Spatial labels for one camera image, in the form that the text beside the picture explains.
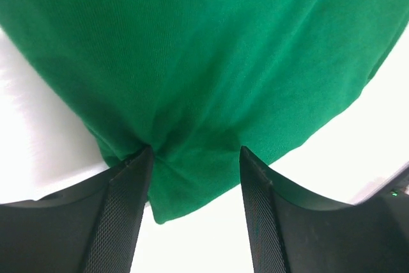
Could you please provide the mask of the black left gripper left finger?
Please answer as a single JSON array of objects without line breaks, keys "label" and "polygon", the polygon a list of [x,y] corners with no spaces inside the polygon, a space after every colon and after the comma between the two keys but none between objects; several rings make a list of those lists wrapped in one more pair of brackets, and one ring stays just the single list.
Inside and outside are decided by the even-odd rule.
[{"label": "black left gripper left finger", "polygon": [[154,154],[138,151],[37,201],[1,206],[2,272],[129,272]]}]

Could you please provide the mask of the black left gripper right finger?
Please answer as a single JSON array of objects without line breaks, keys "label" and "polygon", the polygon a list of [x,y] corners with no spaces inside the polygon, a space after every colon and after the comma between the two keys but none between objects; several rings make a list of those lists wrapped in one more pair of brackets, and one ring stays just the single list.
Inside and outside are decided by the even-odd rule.
[{"label": "black left gripper right finger", "polygon": [[408,271],[408,168],[356,205],[316,194],[240,150],[255,272]]}]

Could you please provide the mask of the green t shirt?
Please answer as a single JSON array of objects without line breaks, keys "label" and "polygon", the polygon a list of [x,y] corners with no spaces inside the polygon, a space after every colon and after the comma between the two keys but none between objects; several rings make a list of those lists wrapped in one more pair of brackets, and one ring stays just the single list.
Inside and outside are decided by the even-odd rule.
[{"label": "green t shirt", "polygon": [[94,135],[109,166],[155,152],[159,224],[240,182],[356,101],[408,0],[1,0],[1,28]]}]

